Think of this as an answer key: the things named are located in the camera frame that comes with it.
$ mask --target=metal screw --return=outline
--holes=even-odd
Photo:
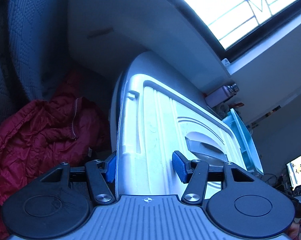
[[[95,197],[95,199],[99,202],[108,202],[112,199],[112,197],[108,194],[99,194]]]
[[[194,193],[186,194],[184,198],[190,202],[195,202],[195,201],[199,200],[199,196]]]

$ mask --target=monitor screen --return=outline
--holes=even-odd
[[[301,156],[287,164],[292,190],[301,185]]]

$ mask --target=pink bottle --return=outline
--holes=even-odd
[[[236,84],[230,86],[222,86],[205,98],[206,104],[213,108],[218,104],[225,102],[237,94],[239,88]]]

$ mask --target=window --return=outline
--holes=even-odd
[[[230,61],[301,11],[301,0],[169,1]]]

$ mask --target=teal plastic tray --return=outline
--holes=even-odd
[[[252,136],[234,109],[228,112],[228,116],[223,119],[223,122],[233,131],[239,142],[247,171],[264,175]]]

